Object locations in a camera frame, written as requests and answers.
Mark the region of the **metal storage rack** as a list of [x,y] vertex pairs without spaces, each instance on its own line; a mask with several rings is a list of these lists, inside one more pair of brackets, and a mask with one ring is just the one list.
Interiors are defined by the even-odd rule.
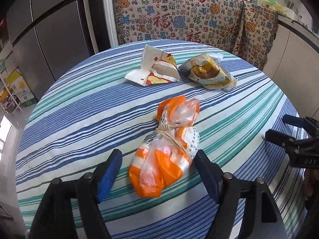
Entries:
[[1,59],[1,110],[4,114],[11,115],[17,110],[23,110],[18,96],[6,80],[8,76],[5,59]]

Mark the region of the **white red paper wrapper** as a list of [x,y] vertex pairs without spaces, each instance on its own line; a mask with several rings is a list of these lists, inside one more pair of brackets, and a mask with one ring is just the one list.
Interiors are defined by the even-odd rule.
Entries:
[[175,83],[180,80],[175,57],[149,45],[144,47],[140,69],[127,73],[124,78],[141,86]]

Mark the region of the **grey steel refrigerator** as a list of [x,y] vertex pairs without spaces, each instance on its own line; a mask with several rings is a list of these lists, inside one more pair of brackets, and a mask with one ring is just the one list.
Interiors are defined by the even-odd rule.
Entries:
[[17,65],[37,99],[94,54],[83,0],[15,0],[7,24]]

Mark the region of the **orange clear plastic bag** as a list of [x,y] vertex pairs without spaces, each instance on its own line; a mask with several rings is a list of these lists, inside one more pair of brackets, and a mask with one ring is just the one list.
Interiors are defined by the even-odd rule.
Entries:
[[185,96],[159,104],[158,127],[146,136],[129,167],[129,179],[140,197],[159,197],[190,168],[200,143],[194,123],[200,102]]

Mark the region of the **white kitchen cabinet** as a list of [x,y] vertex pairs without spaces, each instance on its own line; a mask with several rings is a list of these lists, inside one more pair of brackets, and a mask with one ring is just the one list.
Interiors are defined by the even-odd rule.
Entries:
[[300,116],[318,119],[318,36],[278,15],[278,27],[263,72],[286,94]]

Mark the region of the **yellow white snack wrapper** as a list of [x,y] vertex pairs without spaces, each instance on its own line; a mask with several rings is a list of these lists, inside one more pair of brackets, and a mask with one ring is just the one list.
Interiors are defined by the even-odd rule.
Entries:
[[208,90],[229,91],[237,85],[237,79],[221,66],[222,59],[220,53],[202,53],[185,61],[179,69]]

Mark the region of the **patterned Chinese character blanket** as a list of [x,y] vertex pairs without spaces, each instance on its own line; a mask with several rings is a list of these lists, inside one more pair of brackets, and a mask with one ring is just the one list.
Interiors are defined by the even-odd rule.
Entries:
[[227,51],[263,70],[278,14],[244,0],[113,0],[119,44],[184,40]]

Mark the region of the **yellow cardboard box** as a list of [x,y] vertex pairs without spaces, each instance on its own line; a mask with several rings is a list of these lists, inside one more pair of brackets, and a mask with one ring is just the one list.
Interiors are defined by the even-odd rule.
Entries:
[[23,107],[28,107],[38,103],[38,100],[29,88],[29,85],[17,70],[13,70],[6,78],[6,81],[10,88],[13,89]]

